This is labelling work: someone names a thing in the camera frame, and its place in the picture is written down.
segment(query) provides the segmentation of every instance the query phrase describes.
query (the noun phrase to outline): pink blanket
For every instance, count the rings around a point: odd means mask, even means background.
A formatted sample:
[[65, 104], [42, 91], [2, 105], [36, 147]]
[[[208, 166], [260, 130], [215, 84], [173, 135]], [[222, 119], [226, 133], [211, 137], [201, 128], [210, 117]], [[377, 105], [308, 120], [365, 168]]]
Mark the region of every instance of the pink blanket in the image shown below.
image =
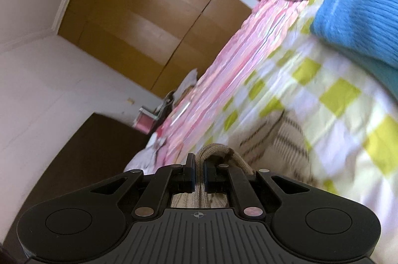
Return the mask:
[[191, 150], [253, 68], [282, 43], [307, 4], [308, 0], [261, 0], [195, 88], [159, 128], [158, 135], [166, 138], [166, 144], [158, 152], [155, 170]]

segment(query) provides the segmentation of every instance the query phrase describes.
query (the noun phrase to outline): folded cloth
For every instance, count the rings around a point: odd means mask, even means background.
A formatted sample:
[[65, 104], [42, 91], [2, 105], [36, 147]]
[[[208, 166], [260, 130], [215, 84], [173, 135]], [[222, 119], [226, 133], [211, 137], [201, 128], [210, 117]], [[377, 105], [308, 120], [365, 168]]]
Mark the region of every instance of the folded cloth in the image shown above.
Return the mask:
[[314, 185], [304, 137], [293, 111], [274, 111], [258, 127], [236, 139], [240, 141], [239, 153], [220, 143], [201, 148], [195, 159], [195, 191], [173, 196], [172, 207], [218, 208], [228, 205], [224, 194], [207, 194], [204, 190], [204, 161], [212, 155], [224, 158], [225, 163], [240, 167], [246, 174], [252, 174], [253, 169], [267, 168]]
[[398, 0], [324, 0], [310, 29], [398, 99]]

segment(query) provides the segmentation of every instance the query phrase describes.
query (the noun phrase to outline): ribbed blue fabric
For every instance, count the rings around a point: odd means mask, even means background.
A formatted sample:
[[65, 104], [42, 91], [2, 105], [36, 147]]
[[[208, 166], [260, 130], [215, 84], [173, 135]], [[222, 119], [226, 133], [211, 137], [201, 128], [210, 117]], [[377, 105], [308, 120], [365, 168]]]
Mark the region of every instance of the ribbed blue fabric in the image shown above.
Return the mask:
[[310, 29], [398, 99], [398, 0], [324, 0]]

